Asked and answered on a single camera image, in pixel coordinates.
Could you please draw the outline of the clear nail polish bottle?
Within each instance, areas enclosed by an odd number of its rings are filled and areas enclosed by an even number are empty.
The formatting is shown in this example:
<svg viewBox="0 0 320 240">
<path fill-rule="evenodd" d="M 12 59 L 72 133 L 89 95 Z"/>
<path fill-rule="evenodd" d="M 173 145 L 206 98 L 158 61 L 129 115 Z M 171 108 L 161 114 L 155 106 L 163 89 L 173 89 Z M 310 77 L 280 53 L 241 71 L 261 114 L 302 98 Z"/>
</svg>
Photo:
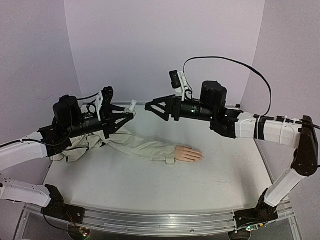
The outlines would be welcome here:
<svg viewBox="0 0 320 240">
<path fill-rule="evenodd" d="M 136 115 L 135 108 L 132 107 L 132 106 L 127 107 L 127 108 L 124 110 L 124 113 L 126 113 L 126 114 L 133 114 L 134 116 Z"/>
</svg>

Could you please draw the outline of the white nail polish cap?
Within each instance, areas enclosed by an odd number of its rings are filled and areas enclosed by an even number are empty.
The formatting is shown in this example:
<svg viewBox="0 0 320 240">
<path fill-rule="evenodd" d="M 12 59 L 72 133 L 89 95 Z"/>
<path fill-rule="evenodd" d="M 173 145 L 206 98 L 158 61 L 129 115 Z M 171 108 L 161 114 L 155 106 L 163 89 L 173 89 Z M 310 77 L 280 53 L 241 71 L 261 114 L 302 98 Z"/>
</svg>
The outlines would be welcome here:
<svg viewBox="0 0 320 240">
<path fill-rule="evenodd" d="M 131 104 L 129 106 L 129 109 L 131 109 L 131 111 L 133 111 L 135 109 L 136 105 L 137 105 L 137 101 L 136 100 L 132 100 Z"/>
</svg>

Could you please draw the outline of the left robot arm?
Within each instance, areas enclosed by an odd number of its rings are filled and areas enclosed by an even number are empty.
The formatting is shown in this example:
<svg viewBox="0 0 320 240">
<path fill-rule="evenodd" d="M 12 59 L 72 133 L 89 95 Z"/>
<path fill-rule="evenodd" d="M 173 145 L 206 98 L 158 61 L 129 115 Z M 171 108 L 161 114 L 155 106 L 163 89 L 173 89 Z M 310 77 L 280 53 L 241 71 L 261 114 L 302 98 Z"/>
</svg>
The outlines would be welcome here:
<svg viewBox="0 0 320 240">
<path fill-rule="evenodd" d="M 3 171 L 34 159 L 57 157 L 64 152 L 86 152 L 89 146 L 75 146 L 72 139 L 99 131 L 109 139 L 111 134 L 134 119 L 135 100 L 127 108 L 113 105 L 110 88 L 98 92 L 94 98 L 87 105 L 87 111 L 82 112 L 77 97 L 62 96 L 53 105 L 51 125 L 0 146 L 0 169 Z M 40 206 L 45 216 L 74 223 L 81 223 L 85 212 L 82 207 L 66 204 L 56 186 L 32 185 L 3 175 L 0 177 L 0 198 Z"/>
</svg>

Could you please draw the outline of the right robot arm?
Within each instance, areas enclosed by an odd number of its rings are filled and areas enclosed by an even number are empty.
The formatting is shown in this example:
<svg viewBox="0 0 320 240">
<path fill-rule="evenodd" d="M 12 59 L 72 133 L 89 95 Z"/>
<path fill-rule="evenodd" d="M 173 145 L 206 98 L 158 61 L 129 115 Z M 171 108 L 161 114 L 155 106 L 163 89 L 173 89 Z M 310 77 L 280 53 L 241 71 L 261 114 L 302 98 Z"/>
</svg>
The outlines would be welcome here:
<svg viewBox="0 0 320 240">
<path fill-rule="evenodd" d="M 181 118 L 206 121 L 210 130 L 231 139 L 255 139 L 294 149 L 289 169 L 260 196 L 256 207 L 234 213 L 236 228 L 250 229 L 278 219 L 279 203 L 306 177 L 318 170 L 319 144 L 312 118 L 262 116 L 226 108 L 227 89 L 217 81 L 202 83 L 200 99 L 170 95 L 146 103 L 145 110 L 168 121 Z"/>
</svg>

